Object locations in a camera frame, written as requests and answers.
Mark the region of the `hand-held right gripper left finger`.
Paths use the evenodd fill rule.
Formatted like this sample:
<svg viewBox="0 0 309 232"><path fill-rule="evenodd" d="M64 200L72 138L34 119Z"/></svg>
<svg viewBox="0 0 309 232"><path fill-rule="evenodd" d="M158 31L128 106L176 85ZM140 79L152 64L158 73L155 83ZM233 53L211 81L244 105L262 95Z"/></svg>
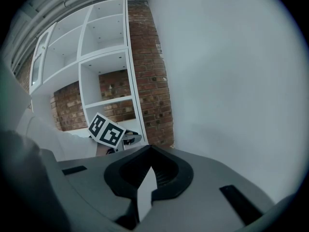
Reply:
<svg viewBox="0 0 309 232"><path fill-rule="evenodd" d="M140 222L138 212L138 189L151 167L151 146L147 145L111 163L104 172L104 180L112 192L130 199L125 213L115 223L126 229L134 229Z"/></svg>

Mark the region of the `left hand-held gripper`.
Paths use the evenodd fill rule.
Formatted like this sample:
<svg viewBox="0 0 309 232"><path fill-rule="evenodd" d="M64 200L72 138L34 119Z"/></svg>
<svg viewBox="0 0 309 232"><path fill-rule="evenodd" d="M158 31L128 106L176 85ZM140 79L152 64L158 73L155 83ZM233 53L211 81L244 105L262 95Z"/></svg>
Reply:
<svg viewBox="0 0 309 232"><path fill-rule="evenodd" d="M97 143L97 152L124 150L125 145L139 142L141 135L129 134L129 131L119 124L97 113L88 126L91 138Z"/></svg>

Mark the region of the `person's left forearm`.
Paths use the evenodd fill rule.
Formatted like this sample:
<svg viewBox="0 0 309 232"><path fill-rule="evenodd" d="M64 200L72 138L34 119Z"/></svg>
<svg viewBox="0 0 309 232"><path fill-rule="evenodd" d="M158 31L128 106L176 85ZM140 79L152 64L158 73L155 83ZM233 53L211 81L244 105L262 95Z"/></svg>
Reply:
<svg viewBox="0 0 309 232"><path fill-rule="evenodd" d="M22 116L16 131L33 140L39 148L52 151L57 161L96 156L97 142L93 139L60 131L31 113Z"/></svg>

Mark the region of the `glass cabinet door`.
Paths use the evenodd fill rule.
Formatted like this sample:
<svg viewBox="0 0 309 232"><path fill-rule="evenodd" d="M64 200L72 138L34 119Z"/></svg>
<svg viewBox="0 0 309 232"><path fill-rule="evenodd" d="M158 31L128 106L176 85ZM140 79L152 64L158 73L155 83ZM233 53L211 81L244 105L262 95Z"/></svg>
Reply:
<svg viewBox="0 0 309 232"><path fill-rule="evenodd" d="M29 94L42 85L43 66L50 39L56 27L56 23L51 25L39 38L33 54L30 76L29 76Z"/></svg>

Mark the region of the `white shelf hutch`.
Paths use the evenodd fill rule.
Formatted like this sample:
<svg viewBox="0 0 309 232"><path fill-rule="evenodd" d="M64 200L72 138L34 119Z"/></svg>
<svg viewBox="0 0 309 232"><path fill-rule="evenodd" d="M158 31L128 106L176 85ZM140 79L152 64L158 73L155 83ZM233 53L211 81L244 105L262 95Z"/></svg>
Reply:
<svg viewBox="0 0 309 232"><path fill-rule="evenodd" d="M97 113L148 143L141 113L131 49L128 0L107 0L82 8L56 22L43 66L42 85L31 96L32 111L53 127L69 119L52 105L52 96L72 84L85 121L69 132L85 130Z"/></svg>

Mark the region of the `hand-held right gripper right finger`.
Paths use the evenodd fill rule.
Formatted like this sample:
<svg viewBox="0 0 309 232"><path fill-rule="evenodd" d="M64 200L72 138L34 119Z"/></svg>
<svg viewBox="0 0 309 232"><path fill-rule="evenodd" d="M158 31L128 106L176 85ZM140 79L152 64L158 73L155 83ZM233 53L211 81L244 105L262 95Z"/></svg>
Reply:
<svg viewBox="0 0 309 232"><path fill-rule="evenodd" d="M156 146L151 147L151 168L157 184L151 202L175 199L193 181L194 171L188 162Z"/></svg>

